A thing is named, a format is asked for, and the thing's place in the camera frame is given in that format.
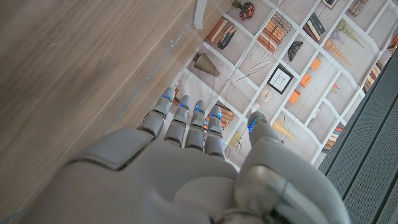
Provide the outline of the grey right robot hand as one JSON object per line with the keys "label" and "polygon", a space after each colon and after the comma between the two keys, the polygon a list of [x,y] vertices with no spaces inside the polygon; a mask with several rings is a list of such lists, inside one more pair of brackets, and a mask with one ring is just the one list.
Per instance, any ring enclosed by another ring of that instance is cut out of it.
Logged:
{"label": "grey right robot hand", "polygon": [[286,148],[265,116],[248,120],[251,150],[240,169],[223,153],[221,110],[161,95],[139,127],[76,153],[20,223],[349,223],[333,184]]}

